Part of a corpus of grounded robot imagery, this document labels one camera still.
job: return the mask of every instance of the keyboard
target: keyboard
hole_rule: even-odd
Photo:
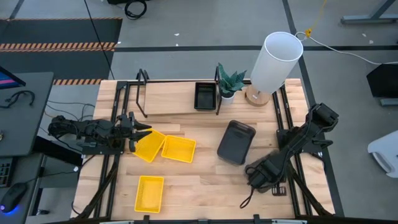
[[[16,164],[16,157],[0,157],[0,188],[11,185],[12,173]]]

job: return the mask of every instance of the black cable bundle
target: black cable bundle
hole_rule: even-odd
[[[140,2],[141,4],[144,5],[144,10],[138,15],[129,11],[130,5],[134,2]],[[126,3],[126,6],[124,7],[124,13],[126,17],[131,20],[136,20],[141,18],[147,12],[147,4],[145,3],[145,0],[108,0],[108,3],[114,5]]]
[[[35,101],[34,92],[29,91],[29,90],[22,90],[22,91],[18,91],[16,93],[14,93],[10,98],[6,99],[6,102],[8,103],[8,105],[6,105],[6,106],[1,106],[0,105],[0,108],[4,108],[4,109],[10,108],[13,104],[15,104],[18,101],[20,95],[26,95],[27,93],[30,94],[30,103],[29,103],[29,105],[32,106],[33,102]]]
[[[140,2],[144,5],[144,10],[138,15],[133,14],[131,11],[129,11],[130,5],[134,2]],[[143,16],[146,12],[147,12],[147,4],[145,3],[145,0],[131,0],[124,7],[124,13],[126,14],[127,18],[131,20],[136,20],[141,18],[141,16]]]

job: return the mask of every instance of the wooden lamp base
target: wooden lamp base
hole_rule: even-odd
[[[250,105],[264,106],[271,98],[271,94],[257,91],[253,85],[249,85],[245,97]]]

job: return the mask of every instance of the black cable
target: black cable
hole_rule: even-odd
[[[56,101],[51,101],[51,100],[47,100],[50,103],[56,103],[56,104],[66,104],[66,105],[70,105],[70,104],[78,104],[78,105],[88,105],[88,106],[92,106],[95,108],[94,105],[92,105],[91,103],[79,103],[79,102],[71,102],[71,103],[67,103],[67,102],[56,102]]]
[[[69,112],[67,112],[67,111],[64,111],[64,110],[58,110],[58,109],[55,109],[55,108],[53,108],[52,106],[50,106],[50,105],[46,105],[46,106],[48,106],[49,108],[51,108],[51,109],[53,109],[53,110],[55,110],[55,111],[59,111],[59,112],[63,112],[63,113],[67,113],[67,114],[69,114],[70,116],[73,116],[74,118],[76,118],[76,120],[78,121],[79,120],[79,118],[77,118],[73,113],[69,113]]]
[[[132,13],[131,11],[129,11],[129,7],[132,3],[134,2],[140,2],[141,4],[144,5],[144,10],[142,10],[142,12],[138,15]],[[145,0],[131,0],[129,2],[127,2],[126,6],[124,7],[124,13],[126,15],[126,17],[130,20],[136,20],[141,18],[145,13],[147,12],[147,4],[145,3]]]
[[[80,175],[80,171],[81,171],[82,168],[86,165],[86,163],[89,162],[90,160],[92,160],[92,158],[94,158],[94,157],[95,157],[95,155],[90,156],[90,157],[81,165],[81,167],[80,167],[80,169],[79,169],[79,175]],[[76,214],[80,215],[80,213],[77,212],[77,211],[75,210],[75,207],[73,206],[73,203],[74,203],[74,202],[75,202],[75,201],[72,201],[72,204],[71,204],[72,211],[75,212]]]
[[[73,207],[73,203],[74,203],[74,202],[75,202],[75,201],[72,201],[72,204],[71,204],[71,206],[72,206],[72,211],[75,212],[77,215],[80,215],[80,213],[77,212],[77,211],[75,210],[75,207]]]
[[[55,137],[55,136],[53,136],[53,137],[54,137],[58,142],[60,142],[60,143],[62,143],[62,144],[65,144],[65,145],[68,146],[70,149],[72,149],[72,150],[74,150],[75,152],[81,154],[81,150],[75,149],[74,147],[71,147],[68,143],[66,143],[66,142],[64,142],[64,141],[61,141],[60,138],[57,138],[57,137]]]
[[[99,45],[101,46],[101,50],[104,53],[104,56],[105,56],[105,59],[106,59],[106,63],[108,63],[109,71],[111,71],[112,78],[113,78],[113,80],[115,80],[114,75],[113,75],[113,71],[112,71],[112,68],[111,68],[111,63],[109,62],[108,56],[106,56],[104,47],[102,46],[102,42],[100,40],[100,36],[98,35],[97,29],[95,28],[94,21],[93,21],[93,18],[91,16],[90,10],[88,9],[88,5],[87,5],[86,0],[85,0],[85,4],[86,4],[86,9],[87,9],[87,12],[88,12],[88,16],[90,17],[91,25],[93,25],[93,28],[94,28],[94,31],[95,31],[95,35],[97,36]]]
[[[83,117],[85,115],[85,108],[86,108],[86,105],[84,105],[83,108],[81,109],[81,118],[78,121],[81,121],[83,119]]]
[[[73,173],[75,173],[75,172],[76,172],[76,171],[72,171],[72,172],[59,172],[59,173],[55,173],[55,174],[44,175],[44,176],[41,176],[41,177],[32,178],[32,179],[30,179],[30,180],[28,180],[28,181],[25,181],[24,183],[28,183],[28,182],[30,182],[30,181],[32,181],[32,180],[35,180],[35,179],[38,179],[38,178],[49,177],[49,176],[59,175],[59,174],[73,174]]]
[[[249,205],[251,197],[253,197],[253,193],[254,193],[254,187],[251,188],[250,195],[246,199],[244,199],[244,201],[239,206],[240,208],[244,208],[247,205]]]
[[[46,131],[44,128],[42,128],[42,127],[39,127],[42,131],[44,131],[44,133],[46,133],[46,134],[48,134],[48,135],[50,135],[49,134],[49,132],[48,131]]]
[[[304,135],[301,137],[301,139],[300,139],[299,141],[297,141],[292,147],[290,147],[289,145],[287,145],[290,149],[294,149],[294,148],[296,147],[296,145],[297,145],[302,139],[304,139],[304,138],[307,136],[308,132],[309,132],[309,130],[310,130],[310,125],[311,125],[311,121],[312,121],[312,109],[309,109],[308,113],[309,113],[309,119],[308,119],[308,126],[307,126],[307,128],[306,128],[305,134],[304,134]],[[281,172],[280,172],[281,175],[277,178],[277,180],[274,181],[274,182],[271,183],[271,184],[267,184],[266,186],[259,187],[259,189],[264,189],[264,188],[266,188],[266,187],[275,185],[275,184],[277,184],[278,182],[280,182],[280,180],[281,180],[282,177],[283,177],[285,168],[286,168],[286,166],[287,166],[287,160],[288,160],[291,156],[293,156],[292,154],[293,154],[293,151],[290,151],[290,152],[288,152],[288,153],[286,154],[286,156],[285,156],[285,158],[284,158],[284,162],[283,162],[283,167],[282,167],[282,170],[281,170]],[[257,168],[257,166],[256,166],[256,167],[247,167],[247,168],[245,169],[245,173],[248,174],[248,170],[249,170],[249,169],[254,169],[254,170],[260,172],[260,173],[265,177],[266,175],[263,174],[262,171],[261,171],[260,169]],[[243,202],[242,202],[241,205],[239,206],[240,208],[244,208],[244,207],[246,207],[246,206],[249,204],[249,202],[250,202],[250,200],[251,200],[251,197],[253,196],[254,189],[255,189],[254,187],[251,188],[250,195],[249,195],[245,200],[243,200]]]
[[[95,155],[90,156],[90,158],[88,158],[88,159],[81,165],[81,168],[83,168],[83,166],[85,166],[86,163],[87,163],[88,161],[92,160],[92,158],[94,158],[94,157],[95,157]]]
[[[93,115],[84,115],[80,118],[80,121],[83,121],[84,118],[92,117]]]
[[[98,124],[98,123],[91,123],[91,124],[87,124],[85,127],[83,127],[83,129],[82,130],[80,130],[80,132],[79,132],[79,134],[81,133],[81,132],[85,132],[86,131],[86,128],[87,127],[89,127],[89,126],[98,126],[99,128],[101,128],[102,130],[109,130],[109,129],[111,129],[111,128],[115,128],[114,126],[116,125],[116,123],[119,121],[119,119],[117,119],[110,127],[108,127],[108,128],[104,128],[104,127],[102,127],[102,125],[100,125],[100,124]],[[120,142],[121,142],[121,145],[119,146],[119,150],[121,151],[122,149],[123,149],[123,136],[122,136],[122,134],[121,134],[121,132],[120,132],[120,129],[115,129],[115,130],[117,130],[118,131],[118,133],[119,133],[119,140],[120,140]],[[109,145],[109,147],[111,148],[111,149],[116,149],[116,148],[114,148],[114,147],[112,147],[112,145],[111,145],[111,143],[110,143],[110,141],[109,141],[109,138],[106,136],[106,139],[108,140],[108,145]],[[82,147],[82,145],[84,144],[84,142],[79,142],[77,145],[78,146],[80,146],[80,147]]]
[[[35,101],[35,93],[30,90],[22,90],[22,91],[18,91],[16,93],[14,93],[10,98],[6,99],[6,102],[8,102],[8,105],[7,106],[0,105],[0,108],[4,108],[4,109],[10,108],[13,104],[15,104],[18,101],[19,96],[21,94],[25,95],[26,93],[30,94],[31,100],[30,100],[29,105],[32,106],[33,102]]]

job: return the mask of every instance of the white cylindrical lampshade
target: white cylindrical lampshade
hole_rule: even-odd
[[[256,90],[272,94],[282,86],[303,54],[298,38],[286,32],[267,36],[250,76]]]

